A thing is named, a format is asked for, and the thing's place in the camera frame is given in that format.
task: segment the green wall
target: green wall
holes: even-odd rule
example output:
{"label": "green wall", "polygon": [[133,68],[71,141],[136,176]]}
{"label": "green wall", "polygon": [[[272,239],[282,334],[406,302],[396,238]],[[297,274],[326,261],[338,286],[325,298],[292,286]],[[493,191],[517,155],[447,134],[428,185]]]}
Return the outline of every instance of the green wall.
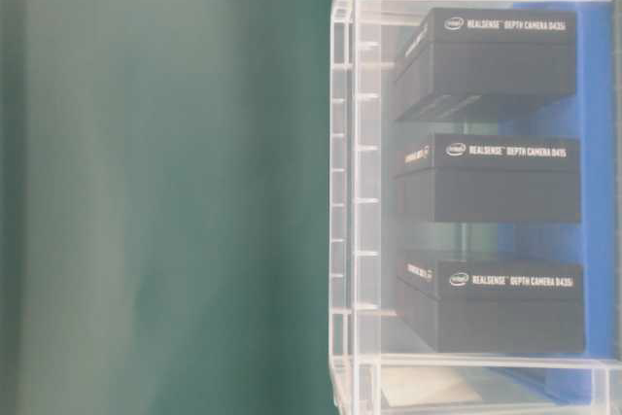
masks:
{"label": "green wall", "polygon": [[334,413],[329,1],[2,0],[3,413]]}

